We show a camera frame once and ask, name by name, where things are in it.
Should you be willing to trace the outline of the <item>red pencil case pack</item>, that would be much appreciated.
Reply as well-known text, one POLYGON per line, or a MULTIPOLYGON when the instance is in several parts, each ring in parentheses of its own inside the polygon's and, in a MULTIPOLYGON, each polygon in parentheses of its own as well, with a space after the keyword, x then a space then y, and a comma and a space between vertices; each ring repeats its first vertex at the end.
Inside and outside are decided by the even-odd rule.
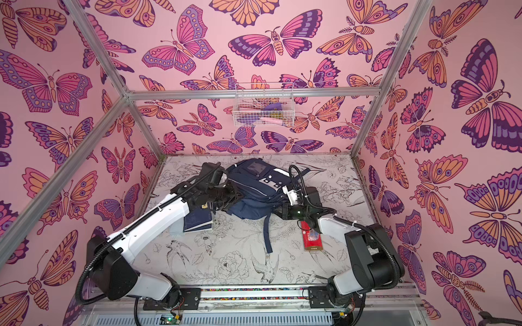
POLYGON ((319 232, 315 231, 305 221, 300 222, 300 229, 303 234, 303 245, 306 251, 321 251, 323 249, 319 232))

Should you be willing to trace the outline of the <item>aluminium frame post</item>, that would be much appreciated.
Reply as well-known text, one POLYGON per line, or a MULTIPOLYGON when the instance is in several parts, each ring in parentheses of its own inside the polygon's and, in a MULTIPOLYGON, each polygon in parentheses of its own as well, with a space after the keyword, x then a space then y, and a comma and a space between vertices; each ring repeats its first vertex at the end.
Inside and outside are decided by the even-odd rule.
POLYGON ((398 76, 398 71, 408 51, 410 50, 414 39, 417 37, 423 19, 430 10, 431 5, 432 0, 421 0, 416 2, 412 11, 412 15, 403 28, 400 41, 396 46, 387 71, 383 76, 379 88, 379 94, 372 100, 371 107, 368 110, 366 117, 364 118, 360 132, 353 144, 352 150, 350 152, 351 158, 358 157, 358 152, 364 145, 365 137, 369 135, 373 122, 375 121, 377 115, 381 112, 381 106, 386 100, 386 95, 395 81, 395 78, 398 76))

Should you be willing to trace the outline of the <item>dark blue book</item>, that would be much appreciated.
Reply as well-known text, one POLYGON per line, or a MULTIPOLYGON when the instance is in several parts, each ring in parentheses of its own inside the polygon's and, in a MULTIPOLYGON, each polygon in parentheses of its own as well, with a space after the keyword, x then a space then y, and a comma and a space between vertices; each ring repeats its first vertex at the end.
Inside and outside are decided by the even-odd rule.
POLYGON ((184 217, 184 233, 210 230, 214 214, 209 209, 195 209, 184 217))

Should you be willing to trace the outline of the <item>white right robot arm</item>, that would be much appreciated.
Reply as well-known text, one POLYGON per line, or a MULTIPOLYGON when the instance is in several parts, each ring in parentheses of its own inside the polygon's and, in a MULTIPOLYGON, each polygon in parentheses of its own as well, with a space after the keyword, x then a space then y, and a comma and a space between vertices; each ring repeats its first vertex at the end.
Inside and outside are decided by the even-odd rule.
POLYGON ((327 280, 326 291, 335 306, 355 295, 393 289, 405 275, 402 259, 380 224, 362 225, 321 204, 314 187, 285 186, 276 198, 282 200, 274 214, 283 220, 304 221, 313 231, 345 243, 351 267, 327 280))

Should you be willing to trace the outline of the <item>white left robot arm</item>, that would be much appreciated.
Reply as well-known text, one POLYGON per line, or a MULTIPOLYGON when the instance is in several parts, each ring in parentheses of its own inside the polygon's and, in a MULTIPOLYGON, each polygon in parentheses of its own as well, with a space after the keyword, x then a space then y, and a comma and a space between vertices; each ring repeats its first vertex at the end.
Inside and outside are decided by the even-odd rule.
POLYGON ((108 238, 95 236, 88 242, 87 259, 77 283, 75 300, 89 305, 122 297, 145 298, 165 308, 181 298, 178 283, 166 274, 154 275, 136 269, 138 254, 172 224, 196 208, 228 211, 243 194, 220 163, 204 163, 201 172, 173 187, 159 204, 108 238))

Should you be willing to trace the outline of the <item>navy blue backpack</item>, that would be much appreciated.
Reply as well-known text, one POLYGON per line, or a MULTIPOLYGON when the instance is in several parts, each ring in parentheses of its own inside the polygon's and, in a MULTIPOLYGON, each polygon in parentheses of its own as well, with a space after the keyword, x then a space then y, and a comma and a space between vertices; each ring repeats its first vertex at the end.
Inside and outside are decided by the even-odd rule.
POLYGON ((274 214, 274 208, 282 202, 283 188, 297 190, 307 187, 304 184, 304 176, 311 170, 300 170, 295 165, 290 168, 295 170, 294 175, 289 170, 284 171, 261 158, 253 158, 236 163, 226 170, 228 178, 235 183, 244 199, 225 212, 242 220, 262 220, 267 254, 273 252, 269 232, 270 218, 274 214))

